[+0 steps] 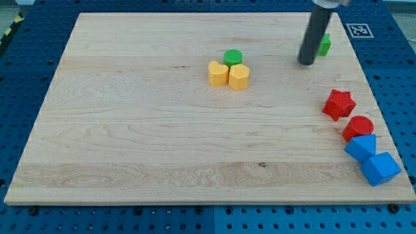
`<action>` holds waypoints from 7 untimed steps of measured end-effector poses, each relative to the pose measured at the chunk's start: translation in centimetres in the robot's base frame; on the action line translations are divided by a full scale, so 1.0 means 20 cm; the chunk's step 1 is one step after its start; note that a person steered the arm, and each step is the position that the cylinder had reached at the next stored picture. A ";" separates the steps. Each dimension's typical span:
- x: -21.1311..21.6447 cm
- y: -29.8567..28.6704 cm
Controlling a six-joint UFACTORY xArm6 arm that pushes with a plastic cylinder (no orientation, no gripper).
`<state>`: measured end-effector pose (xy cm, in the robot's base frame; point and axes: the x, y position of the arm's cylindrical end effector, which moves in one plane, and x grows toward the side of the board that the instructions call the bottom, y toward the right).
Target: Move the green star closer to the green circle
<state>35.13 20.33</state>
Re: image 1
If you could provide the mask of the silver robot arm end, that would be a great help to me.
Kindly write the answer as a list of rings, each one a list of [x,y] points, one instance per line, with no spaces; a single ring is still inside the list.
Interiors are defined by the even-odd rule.
[[[322,8],[334,9],[338,6],[348,6],[351,0],[312,0],[312,2]]]

